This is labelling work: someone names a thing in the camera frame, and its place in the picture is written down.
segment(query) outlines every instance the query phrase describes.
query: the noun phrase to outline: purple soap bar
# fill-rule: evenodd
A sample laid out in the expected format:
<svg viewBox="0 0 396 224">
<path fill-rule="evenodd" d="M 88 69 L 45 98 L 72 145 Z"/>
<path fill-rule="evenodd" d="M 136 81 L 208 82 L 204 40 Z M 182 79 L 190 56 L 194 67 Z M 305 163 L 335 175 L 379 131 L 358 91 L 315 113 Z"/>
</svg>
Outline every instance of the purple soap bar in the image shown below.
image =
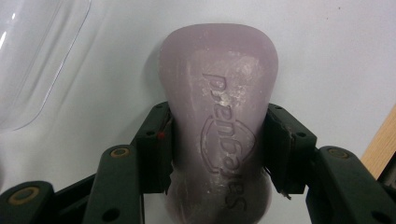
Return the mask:
<svg viewBox="0 0 396 224">
<path fill-rule="evenodd" d="M 177 223 L 256 223 L 270 203 L 262 124 L 276 50 L 257 29 L 198 24 L 164 41 L 160 78 L 175 118 L 166 207 Z"/>
</svg>

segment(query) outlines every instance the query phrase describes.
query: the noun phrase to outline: wooden strip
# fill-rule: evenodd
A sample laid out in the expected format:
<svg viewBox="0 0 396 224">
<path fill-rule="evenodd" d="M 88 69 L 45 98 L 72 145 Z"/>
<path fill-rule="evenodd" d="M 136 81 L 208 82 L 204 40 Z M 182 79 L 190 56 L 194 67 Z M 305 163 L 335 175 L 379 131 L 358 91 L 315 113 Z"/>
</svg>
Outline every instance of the wooden strip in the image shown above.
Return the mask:
<svg viewBox="0 0 396 224">
<path fill-rule="evenodd" d="M 361 161 L 378 179 L 396 151 L 396 105 L 376 133 L 370 146 L 364 152 Z"/>
</svg>

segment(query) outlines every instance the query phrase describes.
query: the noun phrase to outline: transparent plastic container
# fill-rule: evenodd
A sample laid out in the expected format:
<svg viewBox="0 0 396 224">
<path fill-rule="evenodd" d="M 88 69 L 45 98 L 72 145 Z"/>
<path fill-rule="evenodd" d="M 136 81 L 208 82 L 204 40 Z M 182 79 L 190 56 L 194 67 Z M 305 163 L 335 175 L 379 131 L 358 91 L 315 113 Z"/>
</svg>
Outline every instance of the transparent plastic container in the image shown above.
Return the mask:
<svg viewBox="0 0 396 224">
<path fill-rule="evenodd" d="M 90 0 L 1 1 L 0 133 L 39 115 L 90 5 Z"/>
</svg>

